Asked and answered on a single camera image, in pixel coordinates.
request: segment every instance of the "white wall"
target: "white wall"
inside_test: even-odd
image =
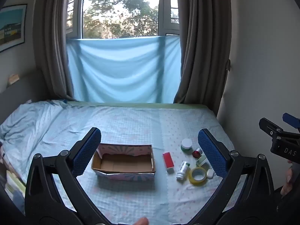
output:
[[[32,17],[35,0],[7,0],[4,6],[28,4],[25,20],[25,43],[0,52],[0,92],[7,86],[11,74],[20,76],[35,69],[32,43]]]
[[[232,0],[232,68],[218,119],[243,155],[267,156],[275,188],[290,166],[270,152],[266,117],[286,131],[288,112],[300,118],[300,9],[294,0]]]

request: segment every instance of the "green mattress edge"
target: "green mattress edge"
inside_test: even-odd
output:
[[[136,108],[147,108],[147,109],[200,109],[207,108],[202,104],[178,104],[178,103],[93,103],[85,101],[68,101],[68,104],[72,106],[89,106],[89,107],[136,107]]]

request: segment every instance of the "metal screw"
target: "metal screw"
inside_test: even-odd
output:
[[[33,156],[34,159],[39,159],[41,157],[40,153],[37,153]]]
[[[233,157],[237,157],[239,155],[239,153],[237,151],[232,151],[230,152],[230,154],[233,156]]]
[[[69,153],[69,151],[63,150],[63,151],[60,152],[60,155],[61,156],[66,156],[66,155],[68,155],[68,153]]]
[[[263,155],[263,154],[260,154],[258,157],[259,157],[259,159],[261,159],[261,160],[265,160],[265,159],[266,159],[265,155]]]

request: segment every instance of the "picture frame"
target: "picture frame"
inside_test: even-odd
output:
[[[25,42],[26,9],[19,4],[0,10],[0,53]]]

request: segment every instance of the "yellow tape roll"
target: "yellow tape roll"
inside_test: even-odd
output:
[[[203,176],[203,178],[195,179],[196,176]],[[189,172],[188,179],[192,185],[198,185],[206,179],[206,170],[202,167],[196,167]]]

